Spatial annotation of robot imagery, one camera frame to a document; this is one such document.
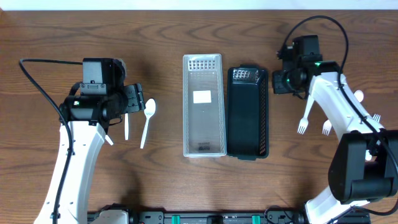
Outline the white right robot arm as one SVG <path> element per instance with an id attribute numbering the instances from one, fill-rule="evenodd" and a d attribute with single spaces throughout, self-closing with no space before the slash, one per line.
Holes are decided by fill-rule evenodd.
<path id="1" fill-rule="evenodd" d="M 282 70 L 272 74 L 275 94 L 304 93 L 307 100 L 298 133 L 318 103 L 339 144 L 328 170 L 328 187 L 305 204 L 309 223 L 333 223 L 352 210 L 397 193 L 397 131 L 386 130 L 356 99 L 334 61 L 324 61 L 317 35 L 282 45 Z"/>

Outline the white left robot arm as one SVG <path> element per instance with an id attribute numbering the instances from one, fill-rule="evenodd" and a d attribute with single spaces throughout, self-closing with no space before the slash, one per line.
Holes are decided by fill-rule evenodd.
<path id="1" fill-rule="evenodd" d="M 60 144 L 52 180 L 36 223 L 86 223 L 98 154 L 108 128 L 142 111 L 142 87 L 125 85 L 126 65 L 115 58 L 84 58 L 83 79 L 60 105 Z"/>

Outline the white plastic fork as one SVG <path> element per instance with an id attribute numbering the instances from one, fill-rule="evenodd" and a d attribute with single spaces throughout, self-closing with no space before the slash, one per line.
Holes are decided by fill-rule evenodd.
<path id="1" fill-rule="evenodd" d="M 331 129 L 332 129 L 332 125 L 331 125 L 330 120 L 328 119 L 328 120 L 326 120 L 326 121 L 323 123 L 322 134 L 328 136 L 329 133 L 330 133 L 330 131 L 331 131 Z"/>
<path id="2" fill-rule="evenodd" d="M 374 114 L 373 115 L 373 120 L 375 120 L 376 122 L 380 122 L 380 120 L 381 120 L 381 116 L 379 115 L 379 114 Z"/>
<path id="3" fill-rule="evenodd" d="M 299 134 L 304 134 L 308 127 L 308 116 L 310 114 L 313 103 L 314 103 L 314 99 L 311 95 L 309 95 L 307 98 L 307 104 L 305 106 L 305 111 L 304 111 L 303 117 L 300 120 L 299 125 L 298 125 L 297 132 Z"/>

